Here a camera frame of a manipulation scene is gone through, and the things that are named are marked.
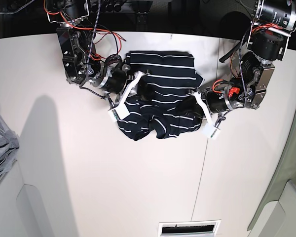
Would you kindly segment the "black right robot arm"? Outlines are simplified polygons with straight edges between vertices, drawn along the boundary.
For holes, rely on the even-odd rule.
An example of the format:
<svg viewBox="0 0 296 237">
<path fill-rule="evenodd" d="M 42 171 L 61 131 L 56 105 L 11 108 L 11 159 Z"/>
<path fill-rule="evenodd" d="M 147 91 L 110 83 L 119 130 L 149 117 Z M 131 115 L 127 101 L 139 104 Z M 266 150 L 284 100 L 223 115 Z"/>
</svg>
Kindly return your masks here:
<svg viewBox="0 0 296 237">
<path fill-rule="evenodd" d="M 124 40 L 121 35 L 99 24 L 100 14 L 108 7 L 122 7 L 123 1 L 114 0 L 45 0 L 43 9 L 51 23 L 57 23 L 56 30 L 62 51 L 62 63 L 69 84 L 87 90 L 89 82 L 102 90 L 102 94 L 91 93 L 107 99 L 111 94 L 122 95 L 126 87 L 135 80 L 130 63 L 122 60 L 119 52 Z M 116 51 L 102 57 L 96 51 L 95 37 L 112 35 Z"/>
</svg>

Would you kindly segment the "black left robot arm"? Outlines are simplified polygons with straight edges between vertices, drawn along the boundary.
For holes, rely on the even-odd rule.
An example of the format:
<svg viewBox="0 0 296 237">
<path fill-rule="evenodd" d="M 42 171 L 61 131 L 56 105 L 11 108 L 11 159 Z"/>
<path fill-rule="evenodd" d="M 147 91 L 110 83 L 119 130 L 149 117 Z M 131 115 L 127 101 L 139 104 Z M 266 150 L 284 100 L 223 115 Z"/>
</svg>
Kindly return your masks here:
<svg viewBox="0 0 296 237">
<path fill-rule="evenodd" d="M 283 60 L 291 34 L 296 31 L 296 0 L 257 0 L 251 26 L 242 39 L 219 59 L 238 55 L 239 73 L 230 80 L 217 80 L 204 90 L 191 89 L 176 112 L 219 120 L 236 109 L 257 109 L 274 72 L 273 62 Z"/>
</svg>

